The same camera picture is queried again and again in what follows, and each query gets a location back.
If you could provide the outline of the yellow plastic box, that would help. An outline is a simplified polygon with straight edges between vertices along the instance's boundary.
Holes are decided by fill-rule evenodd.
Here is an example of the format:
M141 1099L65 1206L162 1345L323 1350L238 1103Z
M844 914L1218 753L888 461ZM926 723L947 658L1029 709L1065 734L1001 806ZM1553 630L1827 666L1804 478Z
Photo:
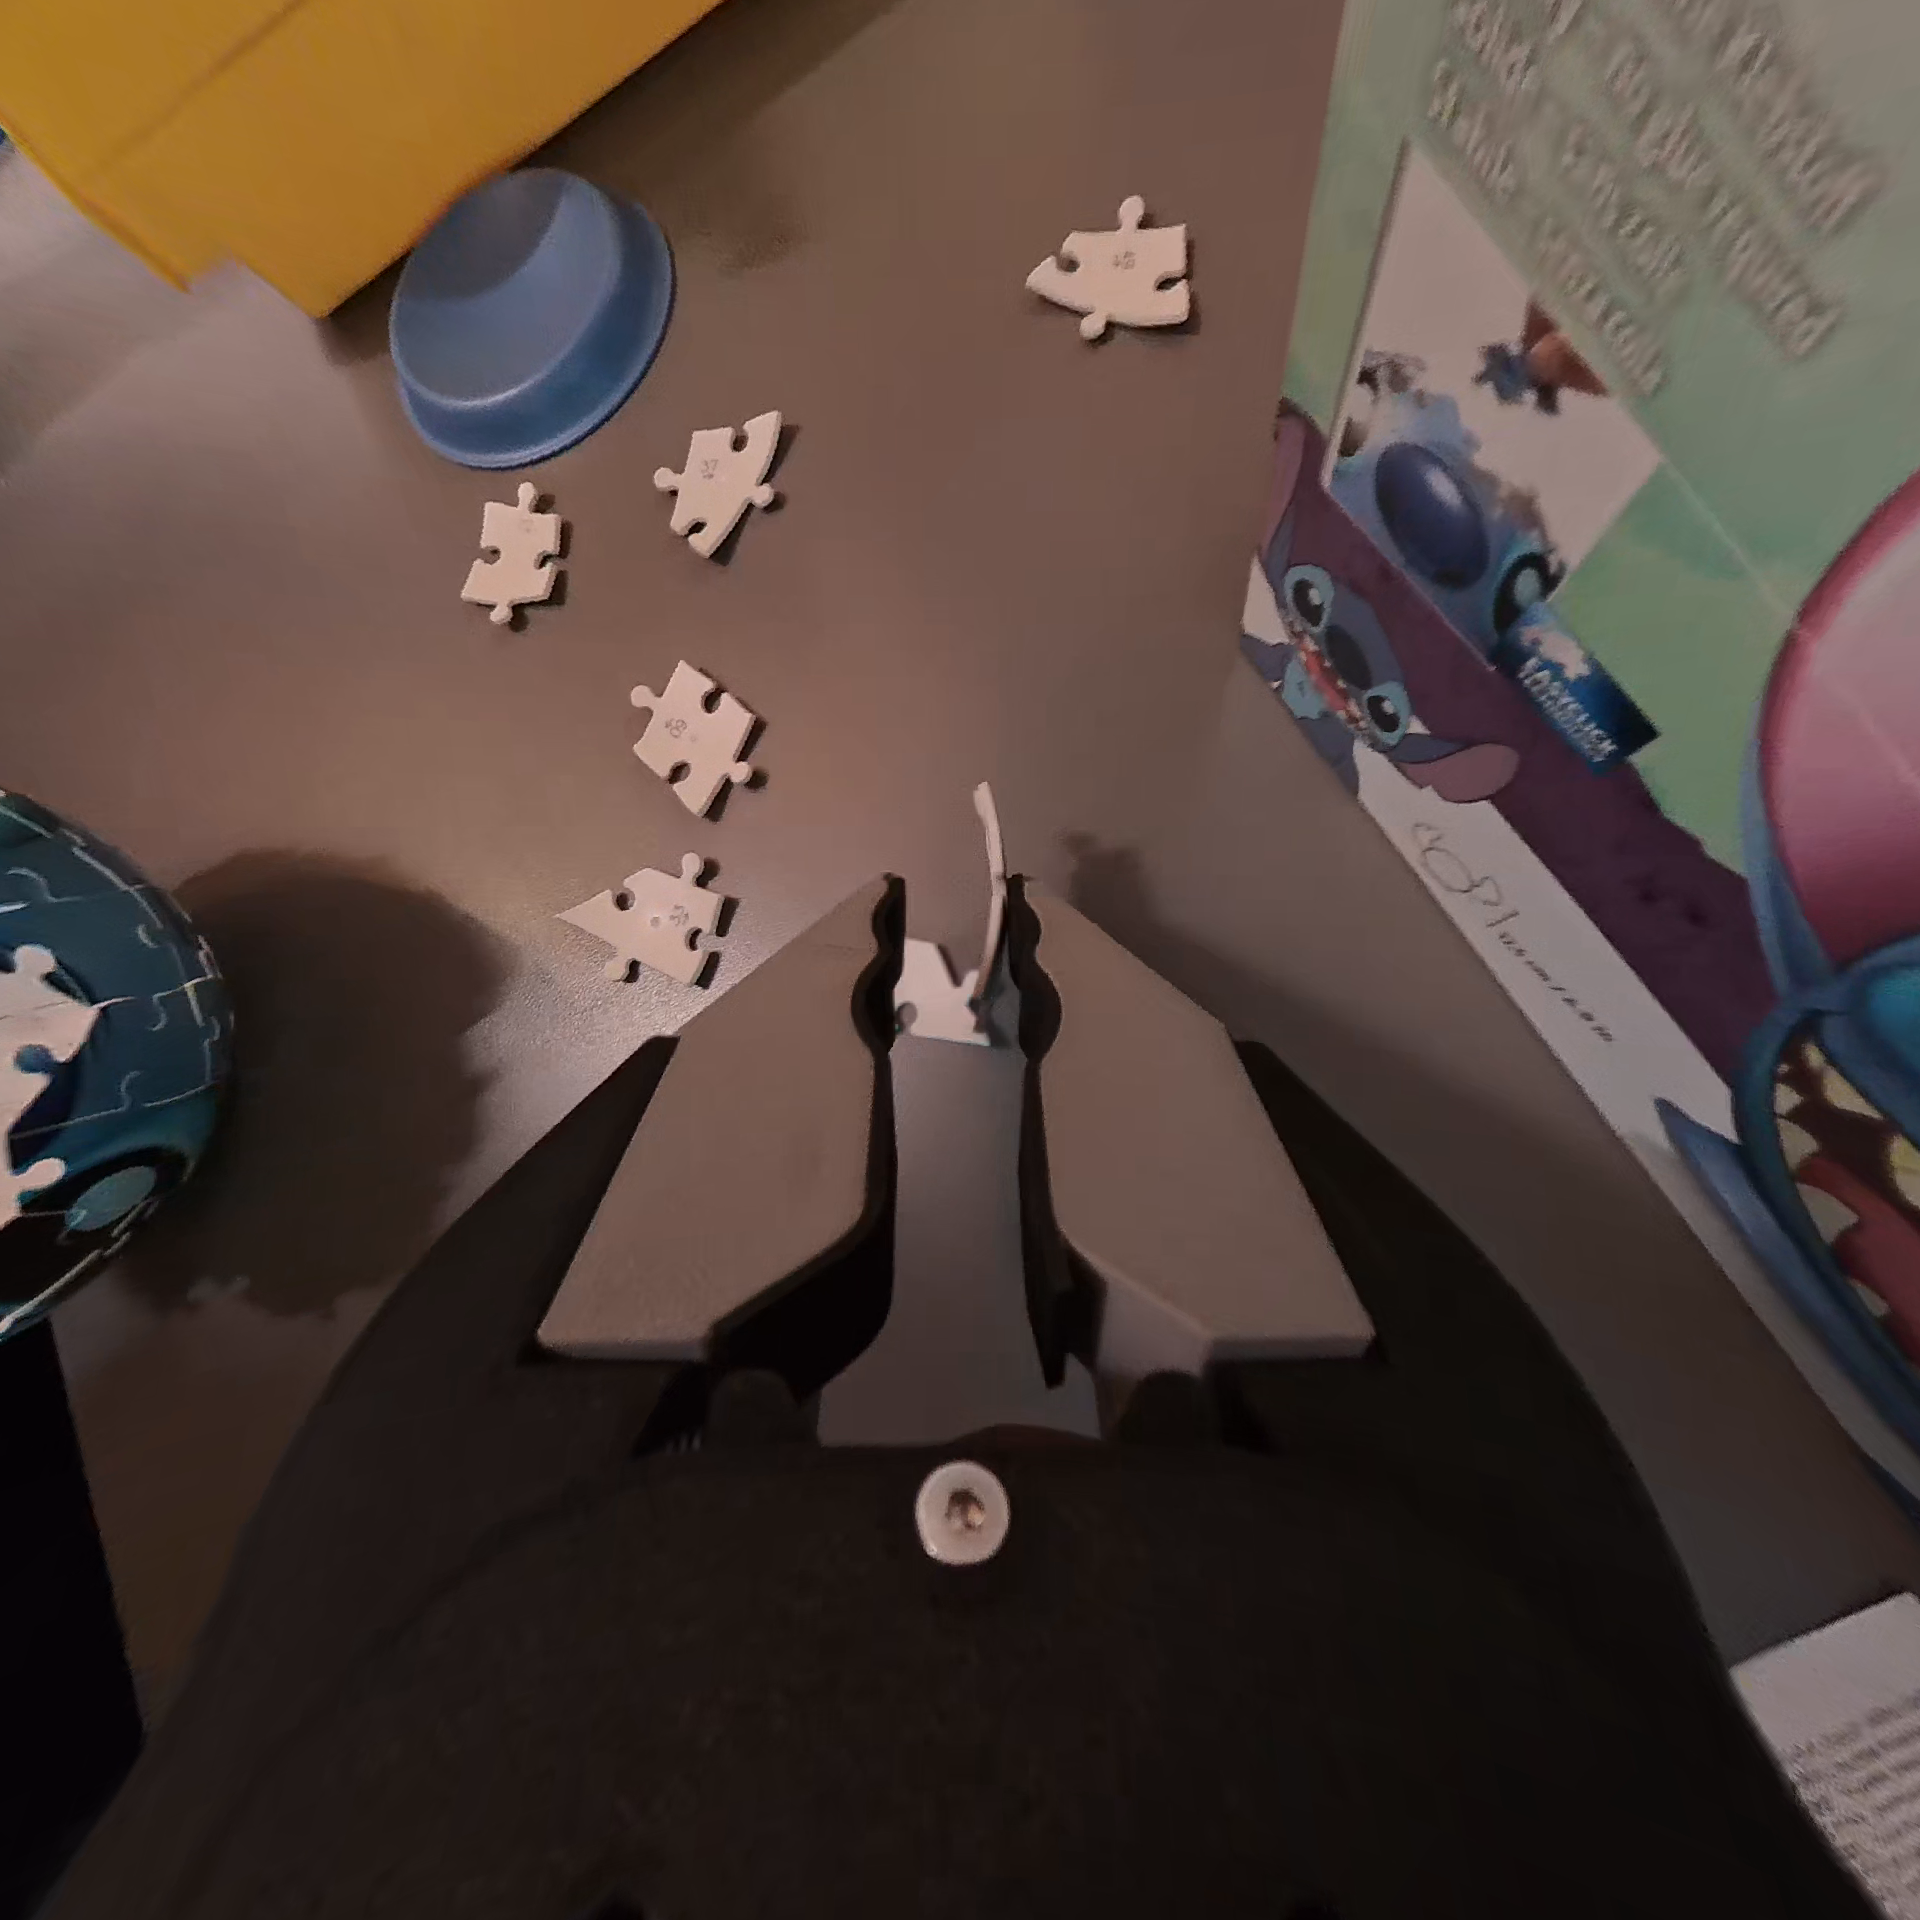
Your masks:
M714 1L5 1L2 123L173 285L324 317Z

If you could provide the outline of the white curved puzzle piece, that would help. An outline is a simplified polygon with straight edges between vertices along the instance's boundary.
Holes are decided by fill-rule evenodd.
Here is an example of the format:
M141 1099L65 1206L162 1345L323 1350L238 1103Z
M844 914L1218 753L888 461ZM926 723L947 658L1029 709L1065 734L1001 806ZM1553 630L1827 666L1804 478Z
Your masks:
M1076 334L1100 345L1116 329L1182 329L1193 314L1187 224L1153 224L1129 195L1116 224L1069 230L1026 277L1036 298L1076 317Z
M750 744L761 720L697 664L680 659L664 688L633 686L632 706L645 715L636 758L696 818L712 818L731 789L756 779Z
M485 609L490 623L512 627L524 609L553 597L565 551L565 517L553 510L549 493L521 479L512 501L485 502L477 553L466 569L462 601Z
M989 874L980 955L972 971L955 974L941 946L912 935L905 936L896 982L896 1030L920 1040L988 1047L992 1045L988 1006L1001 971L1010 874L992 783L977 783L972 801L984 829Z
M714 890L714 872L702 851L683 851L674 869L637 869L553 919L604 947L602 971L613 982L659 975L700 990L717 965L723 921L731 909L731 901Z
M704 426L690 434L681 469L656 469L656 491L674 498L669 531L690 553L716 559L752 512L778 510L782 496L770 473L782 434L779 411Z

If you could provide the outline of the printed cardboard puzzle packaging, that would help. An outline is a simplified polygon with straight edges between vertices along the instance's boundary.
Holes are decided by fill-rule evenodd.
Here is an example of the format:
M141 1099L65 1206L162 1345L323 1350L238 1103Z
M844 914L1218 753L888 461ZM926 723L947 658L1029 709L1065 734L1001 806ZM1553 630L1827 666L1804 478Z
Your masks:
M1242 647L1915 1519L1917 3L1345 3Z

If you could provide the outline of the blue plastic ball stand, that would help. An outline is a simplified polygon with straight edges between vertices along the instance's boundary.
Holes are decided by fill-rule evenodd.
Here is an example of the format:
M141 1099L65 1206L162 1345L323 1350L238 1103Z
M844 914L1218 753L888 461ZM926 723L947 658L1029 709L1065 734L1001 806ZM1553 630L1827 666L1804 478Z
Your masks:
M537 466L633 394L674 298L673 249L643 206L555 167L505 173L462 195L400 270L400 406L458 466Z

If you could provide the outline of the white paper leaflet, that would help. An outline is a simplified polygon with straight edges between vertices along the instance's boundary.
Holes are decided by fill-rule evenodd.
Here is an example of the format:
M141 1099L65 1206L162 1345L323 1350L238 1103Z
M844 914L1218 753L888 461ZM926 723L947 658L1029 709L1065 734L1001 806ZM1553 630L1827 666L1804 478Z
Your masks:
M1733 1669L1748 1719L1889 1918L1917 1914L1917 1598L1898 1592Z

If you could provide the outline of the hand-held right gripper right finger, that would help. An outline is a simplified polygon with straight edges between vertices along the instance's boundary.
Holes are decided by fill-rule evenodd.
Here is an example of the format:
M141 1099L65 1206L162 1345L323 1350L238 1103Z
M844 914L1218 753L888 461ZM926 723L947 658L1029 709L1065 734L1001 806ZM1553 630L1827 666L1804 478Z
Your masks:
M1377 1344L1228 1026L1065 896L1016 874L1025 1302L1050 1385L1117 1425L1160 1375L1361 1359Z

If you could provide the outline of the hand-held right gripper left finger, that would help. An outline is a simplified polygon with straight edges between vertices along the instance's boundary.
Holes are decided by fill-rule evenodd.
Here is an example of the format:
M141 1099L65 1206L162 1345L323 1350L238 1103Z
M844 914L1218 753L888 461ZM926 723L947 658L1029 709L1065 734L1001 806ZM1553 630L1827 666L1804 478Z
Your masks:
M681 1030L537 1326L544 1358L758 1370L811 1403L876 1342L904 957L905 882L881 872Z

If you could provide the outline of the blue puzzle ball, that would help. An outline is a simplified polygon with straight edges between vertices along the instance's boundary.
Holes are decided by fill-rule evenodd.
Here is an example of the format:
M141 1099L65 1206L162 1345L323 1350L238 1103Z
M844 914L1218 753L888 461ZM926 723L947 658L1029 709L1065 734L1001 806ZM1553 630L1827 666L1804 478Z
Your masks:
M2 794L2 1338L117 1258L205 1158L234 1067L209 939L126 851Z

